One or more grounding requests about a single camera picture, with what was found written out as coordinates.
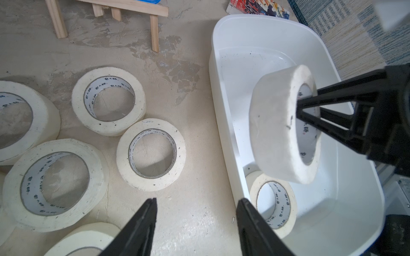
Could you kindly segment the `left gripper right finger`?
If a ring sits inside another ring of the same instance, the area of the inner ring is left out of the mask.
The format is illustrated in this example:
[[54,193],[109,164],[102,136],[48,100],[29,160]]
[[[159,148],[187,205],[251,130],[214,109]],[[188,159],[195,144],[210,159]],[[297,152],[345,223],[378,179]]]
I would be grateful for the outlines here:
[[294,256],[248,199],[238,201],[236,216],[242,255]]

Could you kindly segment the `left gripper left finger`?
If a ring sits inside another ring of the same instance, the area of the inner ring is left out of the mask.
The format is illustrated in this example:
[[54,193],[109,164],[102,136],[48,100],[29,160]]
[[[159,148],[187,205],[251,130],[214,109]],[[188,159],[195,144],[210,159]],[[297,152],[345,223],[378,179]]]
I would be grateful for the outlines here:
[[157,199],[147,199],[100,255],[150,256],[157,213]]

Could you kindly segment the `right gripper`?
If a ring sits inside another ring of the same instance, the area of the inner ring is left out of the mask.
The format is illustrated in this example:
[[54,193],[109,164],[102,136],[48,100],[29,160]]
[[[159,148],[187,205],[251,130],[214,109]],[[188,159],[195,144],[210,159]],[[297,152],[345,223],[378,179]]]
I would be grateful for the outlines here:
[[[324,106],[354,103],[344,114]],[[410,66],[386,66],[297,101],[296,117],[368,159],[410,175]]]

